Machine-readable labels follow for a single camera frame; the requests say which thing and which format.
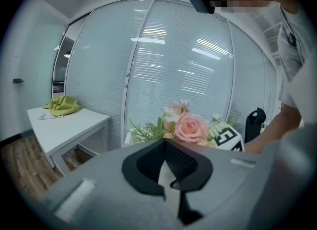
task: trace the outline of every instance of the paper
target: paper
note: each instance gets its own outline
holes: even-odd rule
[[[49,120],[49,119],[59,119],[59,118],[63,118],[64,116],[53,116],[50,114],[50,112],[42,112],[41,115],[39,116],[39,118],[37,119],[37,121],[39,120]]]

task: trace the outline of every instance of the door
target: door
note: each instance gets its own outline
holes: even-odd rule
[[[18,78],[15,85],[20,133],[26,136],[32,129],[27,110],[44,106],[51,98],[51,82],[58,45],[67,23],[41,0],[27,4],[32,9],[29,27],[18,54]]]

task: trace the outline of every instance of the white table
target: white table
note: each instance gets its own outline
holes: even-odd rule
[[[62,155],[95,132],[104,129],[102,143],[107,147],[109,116],[81,109],[63,118],[38,120],[39,116],[45,112],[49,110],[29,109],[29,119],[50,166],[53,168],[56,165],[63,175],[70,170]]]

